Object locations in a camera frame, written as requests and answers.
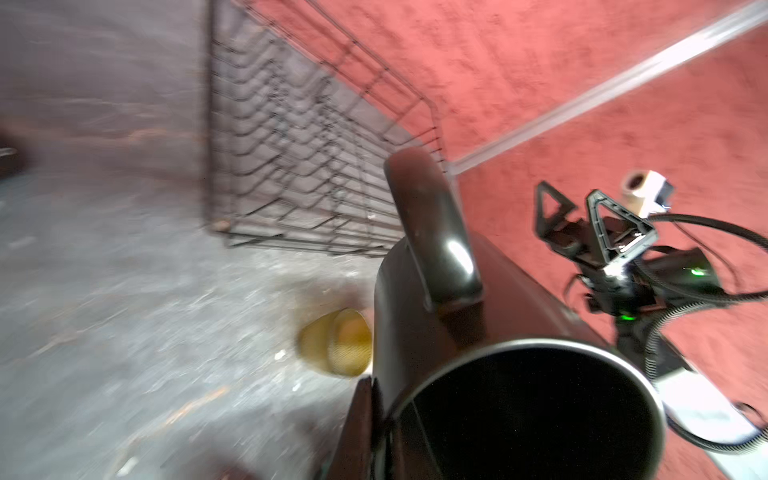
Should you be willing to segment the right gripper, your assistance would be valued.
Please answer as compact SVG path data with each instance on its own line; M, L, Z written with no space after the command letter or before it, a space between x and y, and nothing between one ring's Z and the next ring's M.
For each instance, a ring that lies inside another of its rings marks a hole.
M588 309L635 315L647 295L633 262L658 241L653 225L600 190L586 197L588 220L566 221L576 205L546 181L536 185L534 203L537 237L554 232L554 252L577 265L590 290Z

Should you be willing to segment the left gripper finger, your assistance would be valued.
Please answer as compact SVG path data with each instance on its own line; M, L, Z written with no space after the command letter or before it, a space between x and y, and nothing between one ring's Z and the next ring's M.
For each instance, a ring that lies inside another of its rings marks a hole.
M375 380L361 378L355 387L325 479L372 479L380 412Z

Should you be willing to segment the black mug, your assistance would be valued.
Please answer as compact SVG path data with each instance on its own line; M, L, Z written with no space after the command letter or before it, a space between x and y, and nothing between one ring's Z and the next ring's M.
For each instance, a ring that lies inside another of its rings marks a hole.
M637 368L483 236L420 148L384 172L404 231L375 283L375 479L652 479Z

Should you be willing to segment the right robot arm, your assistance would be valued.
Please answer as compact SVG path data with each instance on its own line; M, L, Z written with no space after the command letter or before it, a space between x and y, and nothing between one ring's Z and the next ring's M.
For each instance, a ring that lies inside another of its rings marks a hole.
M721 479L767 475L767 411L745 393L749 355L767 360L761 275L747 264L766 238L733 223L674 213L674 189L652 171L621 196L595 190L576 205L535 189L535 231L577 267L587 308L613 319L615 343L660 394L679 442L703 451Z

